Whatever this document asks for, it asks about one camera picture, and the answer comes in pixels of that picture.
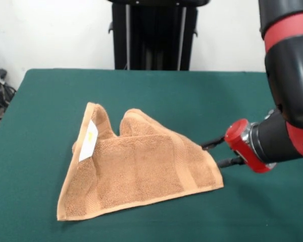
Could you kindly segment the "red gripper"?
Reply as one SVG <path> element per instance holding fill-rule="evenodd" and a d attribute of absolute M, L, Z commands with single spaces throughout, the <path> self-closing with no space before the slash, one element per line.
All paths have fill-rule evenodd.
<path fill-rule="evenodd" d="M 203 150 L 208 151 L 216 146 L 226 142 L 228 146 L 239 156 L 226 158 L 217 162 L 219 168 L 227 168 L 234 165 L 248 165 L 256 173 L 265 173 L 272 170 L 276 163 L 265 164 L 255 151 L 251 134 L 255 123 L 250 123 L 247 119 L 242 118 L 234 122 L 226 131 L 225 136 L 212 139 L 202 143 L 200 146 Z"/>

